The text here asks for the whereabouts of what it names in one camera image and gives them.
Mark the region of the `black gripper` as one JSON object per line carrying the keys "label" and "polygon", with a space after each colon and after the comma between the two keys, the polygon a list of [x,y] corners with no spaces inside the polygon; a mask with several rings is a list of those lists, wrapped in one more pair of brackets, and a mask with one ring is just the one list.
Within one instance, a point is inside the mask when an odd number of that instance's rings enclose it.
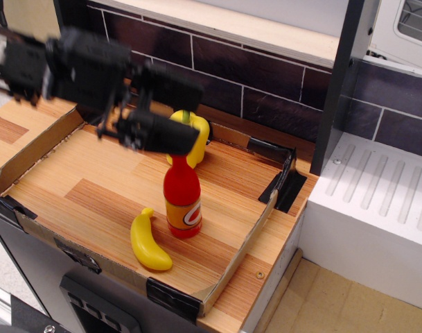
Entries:
{"label": "black gripper", "polygon": [[[102,35],[74,27],[45,43],[44,98],[76,103],[91,125],[104,122],[123,96],[131,50]],[[132,65],[130,84],[137,90],[138,109],[119,118],[115,128],[120,144],[135,151],[187,155],[199,130],[149,112],[153,101],[174,110],[194,112],[201,103],[201,84],[165,67],[145,62]]]}

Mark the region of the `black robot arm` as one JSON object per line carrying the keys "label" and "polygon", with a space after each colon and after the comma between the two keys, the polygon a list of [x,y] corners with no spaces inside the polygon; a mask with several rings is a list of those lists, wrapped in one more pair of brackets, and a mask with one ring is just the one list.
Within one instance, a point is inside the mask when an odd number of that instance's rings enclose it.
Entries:
{"label": "black robot arm", "polygon": [[0,78],[17,98],[84,106],[97,114],[99,137],[133,150],[187,155],[193,149],[199,131],[152,113],[150,104],[192,112],[202,99],[201,84],[149,62],[138,65],[129,47],[75,27],[46,42],[2,27],[0,34],[7,38]]}

